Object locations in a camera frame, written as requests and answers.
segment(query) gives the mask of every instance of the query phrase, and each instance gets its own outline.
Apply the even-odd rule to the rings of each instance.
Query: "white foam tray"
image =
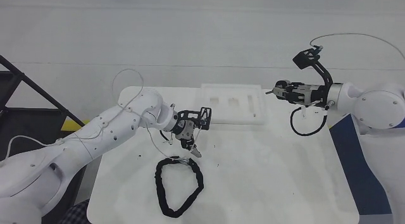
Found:
[[[260,85],[202,84],[196,104],[213,109],[212,124],[263,125],[266,121]]]

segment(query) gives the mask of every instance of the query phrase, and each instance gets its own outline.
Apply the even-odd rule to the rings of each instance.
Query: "blue panel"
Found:
[[[368,168],[351,116],[330,129],[333,143],[360,215],[391,213],[380,182]]]

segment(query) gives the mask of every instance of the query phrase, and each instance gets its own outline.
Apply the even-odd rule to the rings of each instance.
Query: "white cable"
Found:
[[[3,167],[3,166],[6,164],[6,161],[7,161],[7,159],[8,159],[9,156],[10,156],[11,144],[13,143],[13,141],[14,141],[15,139],[17,139],[17,138],[19,138],[19,137],[32,140],[32,141],[34,141],[34,142],[36,142],[36,143],[38,143],[39,145],[44,146],[44,147],[57,146],[57,145],[60,145],[60,144],[63,143],[63,141],[62,141],[61,139],[56,140],[56,142],[55,142],[55,143],[52,143],[52,144],[44,144],[44,143],[40,142],[39,140],[36,140],[36,139],[31,138],[31,137],[29,137],[29,136],[25,136],[25,135],[17,135],[17,136],[14,136],[13,138],[11,138],[10,142],[8,143],[7,154],[6,154],[6,157],[5,157],[2,161],[0,161],[0,167]]]
[[[187,160],[187,159],[188,159],[188,158],[186,158],[186,157],[184,157],[184,158],[180,158],[180,157],[178,157],[178,158],[173,158],[173,157],[170,157],[170,156],[166,155],[166,154],[165,154],[162,150],[160,150],[160,148],[158,148],[157,145],[154,143],[153,137],[152,137],[152,134],[151,134],[151,131],[149,131],[149,127],[147,126],[147,123],[146,123],[146,130],[147,130],[147,132],[149,133],[149,136],[150,136],[150,138],[151,138],[151,142],[152,142],[153,146],[154,146],[162,155],[166,156],[166,158],[171,159],[171,160]]]
[[[115,79],[117,78],[117,76],[119,76],[119,74],[121,74],[122,72],[127,71],[127,70],[136,72],[136,73],[139,75],[139,78],[140,78],[140,80],[141,80],[141,82],[142,82],[142,86],[141,86],[140,90],[138,91],[138,93],[137,93],[133,98],[131,98],[131,100],[129,100],[129,102],[126,103],[126,105],[122,106],[121,104],[119,104],[118,100],[115,99],[115,96],[114,96],[114,83],[115,83]],[[103,131],[103,129],[104,129],[105,127],[107,127],[116,117],[118,117],[121,113],[123,113],[123,112],[125,111],[125,109],[127,108],[127,106],[128,106],[135,98],[137,98],[137,97],[139,96],[139,94],[142,92],[143,89],[144,89],[144,78],[142,77],[142,75],[141,75],[137,70],[134,70],[134,69],[132,69],[132,68],[126,68],[126,69],[123,69],[123,70],[121,70],[120,72],[118,72],[118,73],[115,75],[113,81],[111,82],[111,95],[113,96],[113,99],[114,99],[115,103],[121,108],[121,110],[120,110],[119,112],[117,112],[117,114],[116,114],[112,119],[110,119],[109,122],[106,122],[106,123],[105,123],[105,126],[103,126],[103,128],[100,129],[100,131],[98,132],[98,134],[97,134],[96,136],[83,138],[83,137],[79,137],[76,133],[74,133],[74,134],[76,135],[76,137],[74,137],[74,138],[69,138],[69,139],[92,140],[92,139],[95,139],[95,138],[99,137],[100,134],[101,134],[101,132]],[[135,113],[136,115],[138,115],[138,116],[140,116],[140,117],[142,118],[142,115],[140,115],[140,114],[138,114],[138,113],[136,113],[136,112],[134,112],[134,111],[131,111],[131,112],[132,112],[132,113]]]
[[[395,49],[399,52],[399,54],[402,56],[402,58],[405,59],[405,55],[402,53],[402,51],[401,51],[397,46],[393,45],[393,43],[391,43],[391,42],[389,42],[389,41],[387,41],[387,40],[385,40],[385,39],[379,38],[379,37],[377,37],[377,36],[373,36],[373,35],[370,35],[370,34],[362,34],[362,33],[357,33],[357,32],[338,32],[338,33],[336,33],[336,34],[326,34],[326,35],[322,35],[322,36],[316,37],[316,38],[314,38],[313,40],[311,40],[311,41],[309,42],[309,45],[310,45],[310,46],[313,46],[313,45],[312,45],[312,42],[314,42],[314,41],[317,40],[317,39],[321,39],[321,38],[323,38],[323,37],[329,37],[329,36],[337,36],[337,35],[362,35],[362,36],[367,36],[367,37],[371,37],[371,38],[374,38],[374,39],[378,39],[378,40],[380,40],[380,41],[382,41],[382,42],[387,43],[388,45],[392,46],[393,48],[395,48]]]

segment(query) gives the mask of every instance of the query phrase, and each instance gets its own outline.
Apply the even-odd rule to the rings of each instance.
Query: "dark blue fabric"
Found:
[[[58,224],[91,224],[87,219],[89,199],[71,207]]]
[[[359,214],[391,213],[387,195],[363,156],[351,116],[334,125],[330,134]]]

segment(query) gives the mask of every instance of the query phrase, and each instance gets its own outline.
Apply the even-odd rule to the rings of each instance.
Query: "checkered cloth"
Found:
[[[90,199],[69,208],[58,224],[91,224],[87,219],[89,200]]]

